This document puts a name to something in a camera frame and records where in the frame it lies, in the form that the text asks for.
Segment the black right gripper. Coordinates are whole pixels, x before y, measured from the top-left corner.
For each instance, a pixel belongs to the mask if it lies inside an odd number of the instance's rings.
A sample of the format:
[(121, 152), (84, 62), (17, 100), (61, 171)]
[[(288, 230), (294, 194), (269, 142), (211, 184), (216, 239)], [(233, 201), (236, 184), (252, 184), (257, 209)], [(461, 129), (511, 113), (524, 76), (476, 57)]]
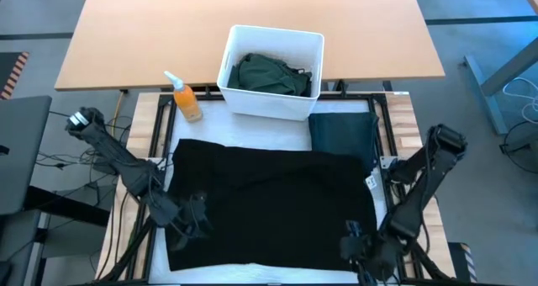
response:
[(340, 256), (348, 261), (360, 285), (377, 285), (375, 278), (391, 278), (404, 246), (382, 233), (362, 236), (357, 221), (345, 222), (347, 236), (340, 239)]

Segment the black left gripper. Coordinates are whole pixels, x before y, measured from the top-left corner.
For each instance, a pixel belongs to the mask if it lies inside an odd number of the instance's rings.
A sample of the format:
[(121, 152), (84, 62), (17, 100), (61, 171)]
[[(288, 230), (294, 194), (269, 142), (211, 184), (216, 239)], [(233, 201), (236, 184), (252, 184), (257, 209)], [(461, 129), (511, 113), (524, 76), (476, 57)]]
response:
[(174, 202), (179, 208), (175, 224), (178, 236), (171, 241), (170, 250), (178, 252), (187, 246), (189, 240), (208, 238), (210, 222), (206, 215), (207, 194), (205, 192), (198, 191), (186, 199), (175, 199)]

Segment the black garment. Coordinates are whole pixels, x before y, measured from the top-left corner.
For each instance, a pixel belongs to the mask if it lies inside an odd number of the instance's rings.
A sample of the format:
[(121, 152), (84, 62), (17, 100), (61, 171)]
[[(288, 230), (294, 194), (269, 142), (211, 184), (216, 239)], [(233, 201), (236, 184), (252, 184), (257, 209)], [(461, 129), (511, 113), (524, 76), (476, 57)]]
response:
[(304, 69), (298, 69), (297, 95), (308, 98), (311, 95), (312, 73)]
[(172, 271), (233, 263), (346, 270), (340, 239), (345, 222), (364, 233), (377, 218), (361, 161), (317, 151), (271, 151), (182, 139), (168, 193), (207, 194), (208, 238), (170, 250), (178, 233), (166, 229)]

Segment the dark blue denim jeans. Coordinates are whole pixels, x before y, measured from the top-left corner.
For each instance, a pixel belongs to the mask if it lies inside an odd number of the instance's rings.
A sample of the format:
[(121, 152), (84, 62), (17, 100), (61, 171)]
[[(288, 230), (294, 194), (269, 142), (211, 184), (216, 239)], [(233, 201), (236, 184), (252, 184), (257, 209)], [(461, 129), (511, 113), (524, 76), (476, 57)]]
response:
[(375, 155), (378, 117), (368, 113), (319, 113), (309, 116), (313, 151), (353, 156), (370, 172), (377, 164)]

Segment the white plastic laundry basket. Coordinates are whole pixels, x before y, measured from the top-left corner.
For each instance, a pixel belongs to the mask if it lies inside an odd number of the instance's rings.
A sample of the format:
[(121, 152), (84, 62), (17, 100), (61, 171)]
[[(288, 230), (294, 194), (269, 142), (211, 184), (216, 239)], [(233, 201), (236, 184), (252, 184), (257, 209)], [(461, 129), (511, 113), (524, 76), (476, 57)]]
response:
[[(250, 53), (284, 61), (291, 68), (311, 74), (307, 97), (260, 93), (229, 86), (232, 69)], [(224, 49), (217, 85), (229, 109), (237, 114), (305, 120), (320, 95), (324, 59), (324, 36), (319, 33), (234, 25)]]

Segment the dark green garment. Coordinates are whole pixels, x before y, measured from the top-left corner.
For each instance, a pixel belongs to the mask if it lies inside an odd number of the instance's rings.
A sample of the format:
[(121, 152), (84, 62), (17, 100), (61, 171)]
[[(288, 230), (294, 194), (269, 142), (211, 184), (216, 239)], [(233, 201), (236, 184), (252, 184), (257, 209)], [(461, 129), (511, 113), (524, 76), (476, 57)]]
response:
[(297, 77), (298, 69), (291, 68), (285, 61), (249, 53), (232, 66), (227, 87), (300, 97), (296, 90)]

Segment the black hazard-striped box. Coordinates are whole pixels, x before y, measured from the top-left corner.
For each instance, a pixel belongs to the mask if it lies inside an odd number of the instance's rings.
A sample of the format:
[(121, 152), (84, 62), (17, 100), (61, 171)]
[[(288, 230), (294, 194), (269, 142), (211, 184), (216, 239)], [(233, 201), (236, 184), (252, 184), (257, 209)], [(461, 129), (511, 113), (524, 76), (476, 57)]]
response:
[(477, 283), (476, 268), (470, 246), (461, 242), (449, 242), (448, 247), (456, 278), (461, 281)]

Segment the orange spray bottle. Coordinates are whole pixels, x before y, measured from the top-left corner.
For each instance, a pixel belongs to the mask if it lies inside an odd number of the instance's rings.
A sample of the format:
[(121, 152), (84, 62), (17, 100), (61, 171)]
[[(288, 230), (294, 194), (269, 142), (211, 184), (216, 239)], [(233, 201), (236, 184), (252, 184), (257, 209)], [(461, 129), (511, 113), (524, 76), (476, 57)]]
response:
[(194, 91), (183, 80), (169, 71), (164, 71), (173, 86), (173, 99), (187, 122), (195, 122), (203, 117)]

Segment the dark grey chair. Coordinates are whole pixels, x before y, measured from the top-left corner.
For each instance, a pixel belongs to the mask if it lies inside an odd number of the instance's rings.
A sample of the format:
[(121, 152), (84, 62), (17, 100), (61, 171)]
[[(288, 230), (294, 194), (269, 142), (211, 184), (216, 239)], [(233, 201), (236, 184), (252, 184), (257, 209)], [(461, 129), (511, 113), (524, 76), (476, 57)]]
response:
[(23, 286), (40, 220), (24, 201), (51, 97), (0, 101), (0, 286)]

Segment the black hazard-striped floor mat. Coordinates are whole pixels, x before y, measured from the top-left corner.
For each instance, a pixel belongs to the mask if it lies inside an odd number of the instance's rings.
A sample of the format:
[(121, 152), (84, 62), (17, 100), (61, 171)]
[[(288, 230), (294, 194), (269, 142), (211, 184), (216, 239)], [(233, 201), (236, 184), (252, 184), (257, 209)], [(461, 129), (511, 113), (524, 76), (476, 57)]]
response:
[(23, 69), (29, 59), (29, 53), (0, 52), (0, 100), (8, 100), (13, 96)]

